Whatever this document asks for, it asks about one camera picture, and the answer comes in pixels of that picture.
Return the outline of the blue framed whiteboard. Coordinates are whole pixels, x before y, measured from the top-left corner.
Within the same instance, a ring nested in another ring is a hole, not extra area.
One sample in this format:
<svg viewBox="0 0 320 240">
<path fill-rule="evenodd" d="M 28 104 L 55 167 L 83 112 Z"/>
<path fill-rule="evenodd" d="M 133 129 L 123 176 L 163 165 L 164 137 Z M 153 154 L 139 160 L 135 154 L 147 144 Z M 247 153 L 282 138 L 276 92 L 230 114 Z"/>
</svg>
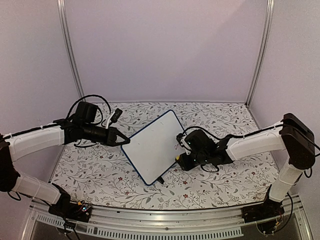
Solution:
<svg viewBox="0 0 320 240">
<path fill-rule="evenodd" d="M 176 137 L 184 128 L 173 110 L 168 110 L 130 137 L 121 150 L 147 186 L 154 184 L 185 152 Z"/>
</svg>

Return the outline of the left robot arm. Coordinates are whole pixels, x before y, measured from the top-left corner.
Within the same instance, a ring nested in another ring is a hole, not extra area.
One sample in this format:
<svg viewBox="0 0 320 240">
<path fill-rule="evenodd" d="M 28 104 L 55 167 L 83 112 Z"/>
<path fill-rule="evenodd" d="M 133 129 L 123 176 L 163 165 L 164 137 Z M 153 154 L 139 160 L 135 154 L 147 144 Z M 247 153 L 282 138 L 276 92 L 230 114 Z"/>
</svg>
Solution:
<svg viewBox="0 0 320 240">
<path fill-rule="evenodd" d="M 93 144 L 117 147 L 130 143 L 130 139 L 112 124 L 116 123 L 123 111 L 119 108 L 109 111 L 107 120 L 95 121 L 102 110 L 94 103 L 78 99 L 70 107 L 66 117 L 53 122 L 9 133 L 0 137 L 0 190 L 15 192 L 30 198 L 42 200 L 63 216 L 74 213 L 71 196 L 60 186 L 44 182 L 36 177 L 19 173 L 14 162 L 37 152 L 87 140 Z"/>
</svg>

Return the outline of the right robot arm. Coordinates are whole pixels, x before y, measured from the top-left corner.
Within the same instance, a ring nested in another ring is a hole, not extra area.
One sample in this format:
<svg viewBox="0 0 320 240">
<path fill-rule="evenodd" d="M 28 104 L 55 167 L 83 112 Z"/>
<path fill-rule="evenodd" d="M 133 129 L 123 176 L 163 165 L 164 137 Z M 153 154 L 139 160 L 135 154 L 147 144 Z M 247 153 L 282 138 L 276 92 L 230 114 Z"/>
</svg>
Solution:
<svg viewBox="0 0 320 240">
<path fill-rule="evenodd" d="M 288 162 L 269 187 L 265 202 L 258 208 L 262 218 L 269 218 L 278 210 L 278 203 L 283 201 L 302 173 L 313 167 L 318 157 L 316 150 L 319 147 L 315 144 L 314 133 L 292 113 L 286 113 L 272 126 L 246 135 L 228 134 L 217 142 L 214 141 L 216 136 L 202 127 L 192 126 L 191 130 L 190 134 L 182 132 L 176 137 L 185 152 L 175 161 L 184 171 L 207 164 L 218 168 L 266 152 L 287 152 Z"/>
</svg>

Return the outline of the floral tablecloth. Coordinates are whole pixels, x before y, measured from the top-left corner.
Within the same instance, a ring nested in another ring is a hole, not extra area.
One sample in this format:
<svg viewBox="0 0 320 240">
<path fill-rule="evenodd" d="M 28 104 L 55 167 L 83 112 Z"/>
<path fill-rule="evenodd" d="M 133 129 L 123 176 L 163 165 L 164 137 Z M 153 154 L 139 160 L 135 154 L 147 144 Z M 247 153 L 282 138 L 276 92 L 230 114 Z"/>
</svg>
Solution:
<svg viewBox="0 0 320 240">
<path fill-rule="evenodd" d="M 183 127 L 200 126 L 217 137 L 245 135 L 257 125 L 245 105 L 201 102 L 123 102 L 116 127 L 131 136 L 168 110 Z M 57 164 L 52 182 L 74 201 L 95 205 L 148 210 L 185 210 L 229 207 L 262 201 L 279 174 L 273 157 L 261 153 L 220 167 L 182 171 L 173 166 L 164 183 L 147 186 L 119 147 L 69 144 Z"/>
</svg>

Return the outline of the aluminium front rail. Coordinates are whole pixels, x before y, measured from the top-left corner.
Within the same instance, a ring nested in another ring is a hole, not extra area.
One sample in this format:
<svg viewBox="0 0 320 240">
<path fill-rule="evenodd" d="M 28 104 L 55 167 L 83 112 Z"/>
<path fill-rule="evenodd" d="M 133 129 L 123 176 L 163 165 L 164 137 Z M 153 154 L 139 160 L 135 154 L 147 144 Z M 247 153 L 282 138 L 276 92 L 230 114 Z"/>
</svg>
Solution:
<svg viewBox="0 0 320 240">
<path fill-rule="evenodd" d="M 297 194 L 283 201 L 279 230 L 267 233 L 273 218 L 245 222 L 242 206 L 197 210 L 139 210 L 94 206 L 88 222 L 63 219 L 33 201 L 23 240 L 314 240 Z"/>
</svg>

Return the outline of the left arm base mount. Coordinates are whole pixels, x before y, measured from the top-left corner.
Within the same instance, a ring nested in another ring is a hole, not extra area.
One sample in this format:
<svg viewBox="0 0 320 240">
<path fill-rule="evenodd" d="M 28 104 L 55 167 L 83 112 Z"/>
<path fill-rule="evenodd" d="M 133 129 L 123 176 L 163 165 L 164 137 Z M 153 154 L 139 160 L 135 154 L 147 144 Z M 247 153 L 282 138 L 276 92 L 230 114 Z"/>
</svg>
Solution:
<svg viewBox="0 0 320 240">
<path fill-rule="evenodd" d="M 92 204 L 84 200 L 72 202 L 69 198 L 62 198 L 56 204 L 51 204 L 48 212 L 63 219 L 88 223 L 92 214 Z"/>
</svg>

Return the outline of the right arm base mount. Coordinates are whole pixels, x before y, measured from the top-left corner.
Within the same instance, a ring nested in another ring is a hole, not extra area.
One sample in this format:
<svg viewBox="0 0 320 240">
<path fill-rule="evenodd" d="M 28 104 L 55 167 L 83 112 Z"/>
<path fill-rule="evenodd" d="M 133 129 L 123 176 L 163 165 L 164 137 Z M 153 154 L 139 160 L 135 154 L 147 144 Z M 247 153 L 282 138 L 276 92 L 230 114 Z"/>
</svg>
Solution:
<svg viewBox="0 0 320 240">
<path fill-rule="evenodd" d="M 285 213 L 282 202 L 266 199 L 256 205 L 241 208 L 241 217 L 245 223 L 256 222 L 268 218 L 280 216 Z"/>
</svg>

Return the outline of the left metal frame post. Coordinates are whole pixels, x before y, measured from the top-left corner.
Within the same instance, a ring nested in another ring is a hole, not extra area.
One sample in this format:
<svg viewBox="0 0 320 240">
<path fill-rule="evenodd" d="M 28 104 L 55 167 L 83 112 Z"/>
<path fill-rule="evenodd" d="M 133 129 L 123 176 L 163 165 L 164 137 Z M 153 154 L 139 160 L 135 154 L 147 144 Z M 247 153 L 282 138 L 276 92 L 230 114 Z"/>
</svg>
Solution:
<svg viewBox="0 0 320 240">
<path fill-rule="evenodd" d="M 65 45 L 66 54 L 67 54 L 69 65 L 70 65 L 71 74 L 73 77 L 77 94 L 81 98 L 85 95 L 85 93 L 81 83 L 81 78 L 80 78 L 76 58 L 73 51 L 71 35 L 70 35 L 69 26 L 68 26 L 66 4 L 64 0 L 57 0 L 56 3 L 57 3 L 57 10 L 59 15 L 61 31 L 62 31 L 62 37 L 64 40 L 64 45 Z"/>
</svg>

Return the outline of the metal frame post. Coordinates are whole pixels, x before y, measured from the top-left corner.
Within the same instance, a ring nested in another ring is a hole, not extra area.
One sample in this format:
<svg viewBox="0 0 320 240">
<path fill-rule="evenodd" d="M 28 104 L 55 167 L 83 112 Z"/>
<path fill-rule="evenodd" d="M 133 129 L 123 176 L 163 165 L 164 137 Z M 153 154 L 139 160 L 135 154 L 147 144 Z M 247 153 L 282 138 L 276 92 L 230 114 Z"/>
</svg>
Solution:
<svg viewBox="0 0 320 240">
<path fill-rule="evenodd" d="M 264 57 L 267 51 L 268 40 L 269 40 L 270 31 L 272 27 L 274 6 L 275 6 L 274 0 L 268 0 L 266 2 L 266 12 L 265 12 L 265 19 L 264 19 L 264 25 L 262 30 L 262 37 L 260 41 L 260 47 L 259 47 L 257 60 L 256 60 L 254 71 L 253 71 L 251 84 L 250 84 L 248 95 L 245 102 L 248 108 L 251 106 L 253 102 L 254 94 L 258 86 L 258 81 L 259 81 L 259 77 L 260 77 L 262 66 L 263 66 Z"/>
<path fill-rule="evenodd" d="M 81 98 L 85 95 L 85 93 L 81 83 L 81 78 L 80 78 L 76 58 L 73 51 L 71 35 L 70 35 L 69 26 L 68 26 L 66 4 L 64 0 L 57 0 L 56 3 L 57 3 L 57 10 L 59 15 L 61 31 L 62 31 L 62 37 L 64 40 L 64 45 L 65 45 L 66 54 L 67 54 L 69 65 L 70 65 L 71 74 L 73 77 L 77 94 Z"/>
</svg>

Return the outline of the right metal frame post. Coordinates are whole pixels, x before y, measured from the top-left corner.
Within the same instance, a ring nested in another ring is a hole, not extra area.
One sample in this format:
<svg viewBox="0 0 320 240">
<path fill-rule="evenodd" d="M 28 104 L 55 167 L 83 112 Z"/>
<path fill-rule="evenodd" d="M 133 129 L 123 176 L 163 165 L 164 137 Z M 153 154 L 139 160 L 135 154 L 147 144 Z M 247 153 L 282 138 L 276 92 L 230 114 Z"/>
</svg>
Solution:
<svg viewBox="0 0 320 240">
<path fill-rule="evenodd" d="M 256 60 L 254 71 L 253 71 L 251 84 L 250 84 L 248 95 L 245 102 L 248 108 L 251 106 L 253 102 L 254 94 L 258 86 L 258 81 L 259 81 L 259 77 L 260 77 L 262 66 L 263 66 L 264 57 L 267 51 L 268 40 L 269 40 L 270 31 L 272 27 L 274 6 L 275 6 L 274 0 L 268 0 L 266 2 L 266 12 L 265 12 L 265 19 L 264 19 L 264 25 L 262 30 L 262 37 L 260 41 L 260 47 L 259 47 L 257 60 Z"/>
</svg>

